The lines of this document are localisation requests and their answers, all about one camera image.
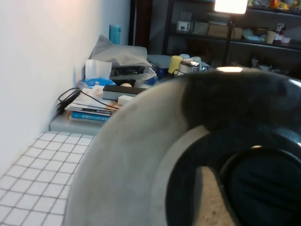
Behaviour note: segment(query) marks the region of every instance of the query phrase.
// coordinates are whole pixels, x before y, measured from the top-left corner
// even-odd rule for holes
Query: white object
[[[286,37],[283,37],[281,42],[284,43],[284,44],[287,44],[291,41],[291,38],[286,38]]]
[[[215,0],[216,12],[244,14],[248,0]]]
[[[267,43],[267,44],[272,44],[273,41],[274,41],[275,36],[276,36],[276,32],[271,32],[271,31],[269,31],[269,32],[268,32],[268,35],[267,35],[267,38],[266,38],[266,40],[265,40],[266,43]]]
[[[86,60],[86,80],[104,78],[108,79],[112,70],[112,62]]]
[[[188,32],[190,31],[191,22],[187,21],[178,21],[177,30],[182,32]]]
[[[130,96],[126,96],[126,95],[120,96],[118,98],[118,104],[119,105],[126,105],[126,103],[131,101],[132,99],[133,99],[133,97],[130,97]]]

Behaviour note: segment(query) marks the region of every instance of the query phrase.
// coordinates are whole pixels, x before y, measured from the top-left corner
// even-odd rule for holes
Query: desk lamp
[[[226,50],[222,60],[222,65],[225,66],[227,62],[230,40],[232,35],[232,30],[235,27],[234,15],[235,14],[245,14],[248,0],[216,0],[215,8],[216,12],[230,14],[230,21],[228,23],[228,35],[226,42]]]

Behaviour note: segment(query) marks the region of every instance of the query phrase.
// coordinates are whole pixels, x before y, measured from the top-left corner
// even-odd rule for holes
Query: box
[[[209,23],[203,23],[203,22],[196,21],[194,23],[193,33],[199,34],[199,35],[207,35],[208,27],[209,27]]]
[[[240,39],[243,34],[243,30],[239,27],[235,27],[232,31],[232,39]],[[228,35],[228,26],[226,25],[216,25],[210,24],[208,30],[209,36],[227,38]]]

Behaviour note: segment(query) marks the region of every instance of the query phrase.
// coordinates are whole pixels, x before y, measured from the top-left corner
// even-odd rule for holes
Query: paper
[[[112,70],[112,62],[86,60],[86,80],[104,78],[108,79]]]

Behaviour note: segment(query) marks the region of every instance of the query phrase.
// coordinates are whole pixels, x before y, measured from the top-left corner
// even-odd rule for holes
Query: black ear cup
[[[301,162],[282,150],[258,147],[230,158],[223,189],[243,225],[301,225]]]

